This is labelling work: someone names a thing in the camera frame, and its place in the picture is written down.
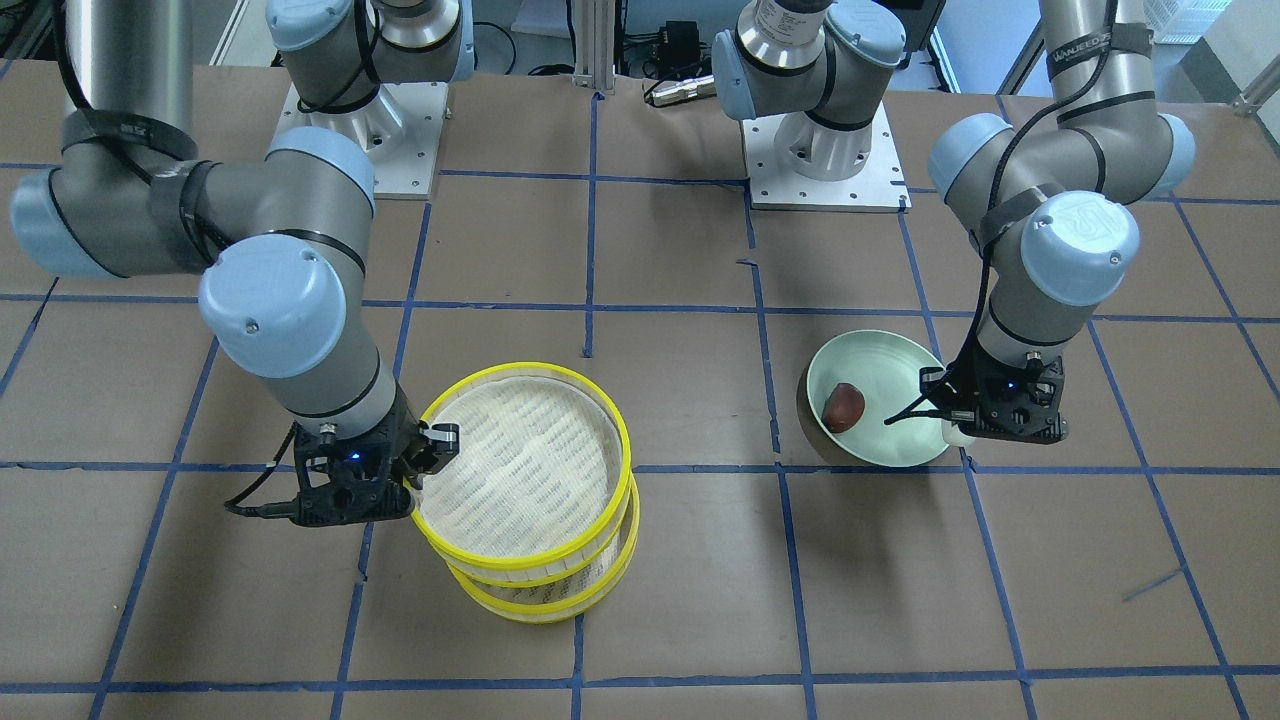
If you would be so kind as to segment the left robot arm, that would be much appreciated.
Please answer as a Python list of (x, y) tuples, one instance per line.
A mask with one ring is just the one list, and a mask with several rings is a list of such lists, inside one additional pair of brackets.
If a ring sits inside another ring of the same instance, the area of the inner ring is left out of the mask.
[[(1061, 441), (1062, 351), (1121, 284), (1140, 246), (1129, 206), (1183, 182), (1196, 140), (1157, 110), (1152, 31), (1139, 1), (1042, 1), (1056, 126), (968, 117), (931, 150), (928, 172), (983, 263), (957, 356), (919, 373), (884, 425), (936, 418), (978, 438)], [(845, 177), (905, 50), (873, 1), (751, 1), (712, 45), (724, 114), (782, 117), (788, 168)]]

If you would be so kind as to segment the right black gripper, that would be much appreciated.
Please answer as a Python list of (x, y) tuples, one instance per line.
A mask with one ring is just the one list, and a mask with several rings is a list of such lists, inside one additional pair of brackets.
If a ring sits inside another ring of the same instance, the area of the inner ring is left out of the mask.
[(401, 389), (383, 419), (362, 434), (340, 439), (298, 423), (293, 430), (300, 492), (292, 521), (308, 528), (408, 516), (415, 507), (411, 491), (422, 488), (419, 477), (442, 471), (461, 446), (460, 425), (419, 420)]

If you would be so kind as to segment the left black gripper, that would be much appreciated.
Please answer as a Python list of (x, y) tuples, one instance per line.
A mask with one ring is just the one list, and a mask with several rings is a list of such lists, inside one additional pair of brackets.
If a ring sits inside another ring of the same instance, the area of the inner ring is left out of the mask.
[(986, 352), (969, 354), (950, 374), (942, 366), (920, 369), (920, 392), (928, 411), (952, 421), (965, 436), (1023, 443), (1057, 443), (1069, 436), (1060, 414), (1064, 361), (1027, 357), (1010, 366)]

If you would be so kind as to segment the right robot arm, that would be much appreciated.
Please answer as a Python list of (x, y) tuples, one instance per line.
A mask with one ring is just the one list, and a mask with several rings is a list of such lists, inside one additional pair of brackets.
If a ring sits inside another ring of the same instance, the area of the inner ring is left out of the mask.
[(300, 110), (261, 161), (202, 159), (192, 138), (184, 1), (55, 1), (69, 108), (59, 167), (24, 177), (18, 245), (59, 277), (200, 278), (221, 350), (292, 418), (293, 500), (225, 501), (243, 518), (337, 527), (407, 518), (460, 428), (419, 419), (362, 318), (376, 215), (372, 141), (337, 122), (393, 81), (470, 76), (466, 1), (271, 1)]

